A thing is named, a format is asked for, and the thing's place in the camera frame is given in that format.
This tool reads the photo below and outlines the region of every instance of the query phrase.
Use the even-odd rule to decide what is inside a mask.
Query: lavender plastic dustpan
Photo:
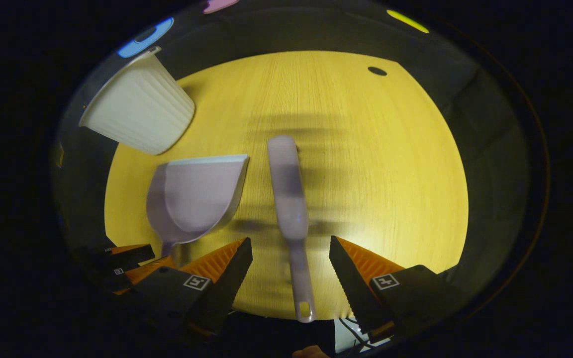
[[[248,163],[239,156],[184,159],[160,165],[147,194],[147,218],[162,240],[162,256],[174,245],[198,240],[229,220],[240,203]]]

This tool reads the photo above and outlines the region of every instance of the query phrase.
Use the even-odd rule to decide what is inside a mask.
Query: cable
[[[374,345],[369,345],[366,342],[364,342],[364,340],[362,340],[362,337],[360,337],[360,335],[358,335],[357,333],[355,333],[355,331],[353,331],[353,329],[351,329],[348,324],[346,324],[346,322],[344,322],[343,319],[339,319],[339,322],[341,322],[341,324],[344,325],[344,327],[346,327],[346,329],[348,329],[348,331],[350,331],[353,336],[355,336],[355,339],[358,340],[360,342],[360,344],[364,345],[365,347],[369,347],[369,348],[375,348]]]

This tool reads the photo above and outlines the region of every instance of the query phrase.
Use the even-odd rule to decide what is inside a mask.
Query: white plastic basket
[[[195,105],[156,58],[160,49],[118,71],[93,98],[79,126],[148,154],[169,149],[189,126]]]

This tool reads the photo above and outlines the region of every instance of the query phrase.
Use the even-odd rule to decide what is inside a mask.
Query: yellow light
[[[427,34],[428,33],[428,29],[426,29],[425,27],[423,27],[423,25],[421,25],[421,23],[416,22],[415,20],[412,20],[412,18],[408,18],[407,16],[398,13],[397,11],[393,11],[393,10],[386,10],[386,12],[392,16],[393,18],[396,18],[397,20],[410,25],[412,27],[414,27],[415,29],[420,30],[421,32]]]

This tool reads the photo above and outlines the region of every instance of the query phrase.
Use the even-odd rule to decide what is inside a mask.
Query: wooden table
[[[370,66],[388,74],[375,75]],[[250,236],[253,263],[234,308],[295,319],[267,156],[268,139],[288,134],[298,145],[309,210],[306,247],[318,319],[351,313],[328,260],[332,234],[403,267],[423,264],[441,272],[459,262],[468,225],[459,151],[439,109],[398,63],[341,52],[283,52],[220,64],[178,84],[196,104],[181,139],[159,156],[125,145],[114,154],[105,230],[117,246],[151,243],[160,254],[145,212],[157,165],[248,154],[236,215],[184,250],[196,259]]]

